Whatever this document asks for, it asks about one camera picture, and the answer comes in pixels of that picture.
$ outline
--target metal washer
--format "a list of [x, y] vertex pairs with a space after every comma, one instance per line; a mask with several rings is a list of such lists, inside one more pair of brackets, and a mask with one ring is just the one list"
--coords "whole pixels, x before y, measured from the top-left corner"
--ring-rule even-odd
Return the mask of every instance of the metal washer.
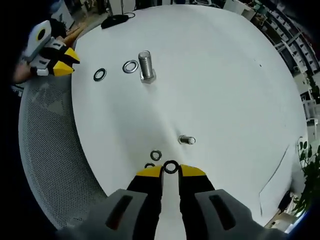
[[[167, 169], [167, 166], [169, 164], [173, 164], [175, 166], [175, 168], [173, 170], [169, 170]], [[175, 174], [178, 169], [179, 169], [179, 164], [175, 161], [175, 160], [169, 160], [169, 161], [166, 161], [164, 164], [163, 164], [163, 169], [164, 171], [167, 173], [167, 174]]]
[[156, 165], [154, 165], [152, 162], [147, 162], [145, 165], [144, 165], [144, 168], [146, 169], [146, 168], [148, 168], [148, 167], [154, 167], [154, 166], [156, 166]]
[[[101, 77], [97, 77], [97, 75], [99, 73], [102, 72], [102, 76]], [[107, 70], [105, 68], [99, 68], [93, 75], [93, 80], [96, 81], [96, 82], [100, 82], [102, 79], [105, 78], [105, 76], [107, 75]]]
[[160, 150], [157, 150], [157, 149], [155, 149], [155, 150], [153, 150], [153, 151], [151, 151], [151, 153], [150, 153], [150, 158], [153, 160], [153, 161], [159, 161], [161, 158], [162, 158], [162, 152], [160, 151]]
[[[127, 66], [129, 64], [134, 64], [134, 67], [132, 69], [127, 69]], [[125, 64], [122, 67], [122, 70], [126, 73], [126, 74], [132, 74], [134, 73], [137, 69], [138, 69], [139, 63], [136, 60], [130, 60], [130, 61], [126, 61]]]

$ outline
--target person's arm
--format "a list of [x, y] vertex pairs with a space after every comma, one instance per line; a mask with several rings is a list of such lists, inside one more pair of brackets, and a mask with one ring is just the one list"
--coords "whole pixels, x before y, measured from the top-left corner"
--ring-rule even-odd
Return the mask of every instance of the person's arm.
[[14, 84], [22, 84], [31, 76], [31, 67], [26, 62], [21, 62], [15, 67], [12, 82]]
[[71, 47], [79, 34], [87, 27], [87, 24], [84, 22], [82, 23], [78, 29], [72, 30], [70, 33], [67, 33], [67, 36], [64, 38], [63, 42], [67, 47]]

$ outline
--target person's hand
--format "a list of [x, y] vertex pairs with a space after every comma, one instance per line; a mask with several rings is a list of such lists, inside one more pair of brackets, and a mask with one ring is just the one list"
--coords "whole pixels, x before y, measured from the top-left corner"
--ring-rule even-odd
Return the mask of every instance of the person's hand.
[[13, 82], [15, 84], [22, 84], [27, 81], [31, 77], [31, 75], [31, 67], [26, 62], [19, 63], [15, 67]]
[[62, 36], [57, 36], [55, 39], [60, 42], [64, 42], [64, 40], [65, 40]]

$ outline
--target black cable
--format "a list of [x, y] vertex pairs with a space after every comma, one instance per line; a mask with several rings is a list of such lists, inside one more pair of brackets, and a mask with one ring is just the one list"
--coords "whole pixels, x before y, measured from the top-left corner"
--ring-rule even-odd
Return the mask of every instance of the black cable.
[[126, 13], [124, 13], [123, 15], [128, 15], [128, 17], [129, 17], [130, 19], [133, 19], [133, 18], [136, 16], [136, 14], [135, 14], [134, 12], [126, 12]]
[[121, 0], [121, 12], [124, 14], [124, 0]]

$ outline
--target white shelving unit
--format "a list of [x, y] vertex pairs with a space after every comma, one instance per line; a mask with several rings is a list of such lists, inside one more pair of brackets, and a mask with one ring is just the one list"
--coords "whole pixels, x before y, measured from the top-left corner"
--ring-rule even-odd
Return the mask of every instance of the white shelving unit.
[[[307, 70], [313, 75], [320, 69], [319, 61], [316, 54], [301, 34], [300, 30], [293, 24], [293, 22], [279, 9], [269, 11], [271, 18], [269, 19], [271, 27], [279, 34], [281, 39], [286, 42], [290, 48], [290, 53], [297, 63], [298, 67], [302, 69], [302, 73]], [[282, 52], [287, 46], [278, 46], [278, 51]]]

